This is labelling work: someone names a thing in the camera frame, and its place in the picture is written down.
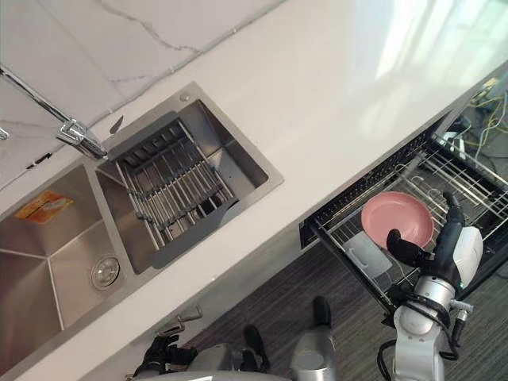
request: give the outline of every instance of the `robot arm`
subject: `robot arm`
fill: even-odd
[[[394,313],[397,340],[389,343],[395,344],[393,372],[398,381],[444,380],[443,359],[458,359],[458,340],[472,311],[471,306],[455,301],[454,297],[475,275],[483,241],[477,228],[465,227],[462,208],[455,196],[444,192],[444,197],[448,213],[433,252],[403,240],[398,230],[390,231],[387,238],[388,250],[397,260],[421,268],[416,286]],[[451,308],[460,311],[452,335],[448,333]],[[451,352],[444,352],[446,347]],[[390,379],[383,349],[378,355],[378,365],[383,377]]]

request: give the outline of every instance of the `gray carpet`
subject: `gray carpet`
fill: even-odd
[[[348,271],[317,245],[221,316],[188,345],[198,349],[228,342],[242,345],[242,328],[256,325],[267,347],[271,373],[288,375],[298,334],[310,327],[311,302],[325,296],[332,307],[336,361],[341,380],[380,380],[375,357],[395,331],[380,322],[383,311]],[[445,361],[447,381],[508,380],[508,280],[494,275],[469,302],[460,360]],[[387,364],[391,353],[387,350]]]

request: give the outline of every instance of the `pull-out drawer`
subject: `pull-out drawer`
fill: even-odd
[[[479,270],[458,295],[465,298],[508,259],[508,183],[472,157],[456,155],[450,143],[433,134],[432,128],[307,218],[300,228],[302,247],[320,241],[352,271],[390,317],[397,307],[393,293],[412,286],[419,269],[399,263],[379,248],[386,257],[383,261],[390,261],[391,265],[385,264],[386,271],[369,271],[366,264],[347,253],[349,241],[363,231],[360,217],[364,204],[384,191],[401,191],[424,202],[434,222],[433,239],[424,249],[432,251],[448,210],[442,195],[446,190],[459,199],[467,224],[478,227],[484,240]]]

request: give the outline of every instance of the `faucet spout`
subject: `faucet spout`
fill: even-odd
[[[60,127],[56,139],[69,144],[92,159],[100,160],[108,154],[98,138],[83,123],[75,119],[66,121]]]
[[[76,148],[84,155],[99,160],[107,156],[107,151],[102,147],[99,139],[81,122],[68,117],[63,111],[58,110],[53,104],[37,93],[21,78],[0,63],[0,76],[11,83],[21,93],[27,95],[40,107],[48,111],[53,117],[63,122],[62,127],[56,134],[58,140]]]

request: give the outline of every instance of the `marble backsplash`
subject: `marble backsplash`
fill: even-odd
[[[93,123],[282,0],[2,0],[0,62]],[[60,123],[0,81],[0,187],[57,149]]]

